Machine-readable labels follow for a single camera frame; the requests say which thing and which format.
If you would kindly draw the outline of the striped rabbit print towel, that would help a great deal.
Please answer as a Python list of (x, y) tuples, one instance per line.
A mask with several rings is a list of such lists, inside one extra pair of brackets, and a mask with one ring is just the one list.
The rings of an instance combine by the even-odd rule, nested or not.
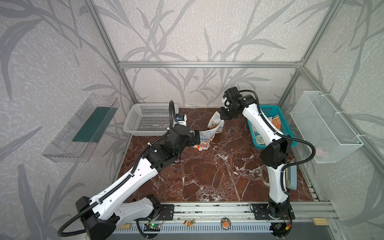
[(207, 150), (215, 135), (223, 131), (224, 124), (225, 121), (221, 119), (220, 113), (216, 111), (208, 123), (208, 130), (200, 132), (201, 143), (194, 145), (194, 148), (199, 151)]

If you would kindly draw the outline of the teal perforated plastic basket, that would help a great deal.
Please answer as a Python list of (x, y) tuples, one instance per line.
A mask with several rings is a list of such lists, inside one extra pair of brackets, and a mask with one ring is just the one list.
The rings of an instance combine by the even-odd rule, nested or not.
[[(280, 131), (291, 138), (294, 138), (294, 134), (282, 112), (282, 110), (278, 106), (272, 106), (272, 105), (261, 105), (260, 106), (261, 111), (266, 115), (266, 117), (273, 123), (275, 127), (277, 127), (277, 118), (280, 119)], [(254, 145), (254, 148), (256, 150), (263, 150), (266, 148), (266, 145), (263, 141), (263, 138), (258, 133), (256, 128), (252, 125), (250, 121), (248, 121), (248, 126), (251, 133), (252, 142)]]

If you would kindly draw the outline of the white perforated plastic basket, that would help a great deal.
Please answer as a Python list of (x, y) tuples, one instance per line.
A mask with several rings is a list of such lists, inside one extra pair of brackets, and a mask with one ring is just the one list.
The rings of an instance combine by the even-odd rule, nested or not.
[(170, 126), (169, 103), (135, 104), (123, 125), (133, 136), (162, 136)]

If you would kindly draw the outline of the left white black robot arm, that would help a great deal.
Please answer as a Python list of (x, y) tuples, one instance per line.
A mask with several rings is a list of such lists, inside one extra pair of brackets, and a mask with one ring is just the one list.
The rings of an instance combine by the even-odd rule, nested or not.
[(175, 163), (186, 147), (200, 144), (200, 132), (175, 125), (142, 151), (134, 166), (99, 194), (76, 202), (86, 233), (91, 240), (107, 239), (119, 225), (148, 217), (159, 203), (150, 197), (124, 205), (124, 201), (147, 181)]

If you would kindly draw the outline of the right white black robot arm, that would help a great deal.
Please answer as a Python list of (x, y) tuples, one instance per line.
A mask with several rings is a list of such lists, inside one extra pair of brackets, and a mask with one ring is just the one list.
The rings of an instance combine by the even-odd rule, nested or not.
[(262, 112), (257, 94), (242, 95), (236, 87), (229, 88), (223, 95), (224, 106), (221, 107), (221, 119), (232, 120), (242, 116), (258, 130), (266, 145), (260, 153), (260, 158), (267, 166), (269, 175), (269, 205), (268, 214), (272, 219), (292, 217), (290, 196), (286, 190), (286, 174), (283, 168), (287, 164), (292, 141), (283, 138), (271, 121)]

